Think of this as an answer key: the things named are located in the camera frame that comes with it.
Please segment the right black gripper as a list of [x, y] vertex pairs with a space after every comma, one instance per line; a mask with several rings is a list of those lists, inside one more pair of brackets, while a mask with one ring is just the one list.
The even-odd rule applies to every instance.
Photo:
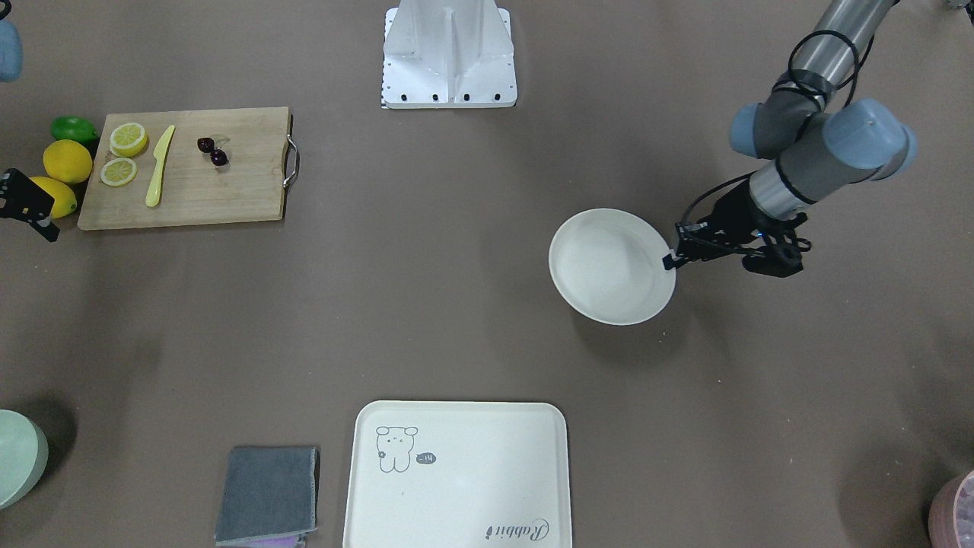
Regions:
[[1, 218], [31, 225], [48, 242], [59, 239], [60, 229], [51, 216], [55, 198], [18, 169], [7, 169], [1, 180]]

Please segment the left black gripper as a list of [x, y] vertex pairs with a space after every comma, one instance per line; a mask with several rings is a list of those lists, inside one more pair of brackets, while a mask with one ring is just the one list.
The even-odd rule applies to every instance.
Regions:
[[[713, 205], [709, 215], [693, 221], [700, 202], [719, 190], [730, 188]], [[688, 263], [707, 263], [725, 256], [739, 256], [745, 270], [787, 278], [804, 270], [804, 253], [813, 244], [797, 236], [797, 228], [808, 219], [804, 212], [780, 221], [763, 212], [750, 195], [748, 181], [726, 181], [697, 197], [676, 222], [676, 252], [662, 259], [666, 271]]]

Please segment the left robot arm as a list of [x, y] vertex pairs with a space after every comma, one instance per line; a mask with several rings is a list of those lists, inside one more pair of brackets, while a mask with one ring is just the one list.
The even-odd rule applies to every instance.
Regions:
[[914, 132], [873, 98], [855, 98], [874, 34], [891, 1], [832, 1], [788, 57], [762, 103], [734, 116], [730, 145], [765, 165], [712, 188], [717, 201], [695, 218], [692, 202], [676, 222], [677, 245], [662, 259], [689, 263], [739, 256], [745, 270], [786, 278], [803, 270], [811, 242], [797, 236], [807, 209], [846, 185], [907, 169]]

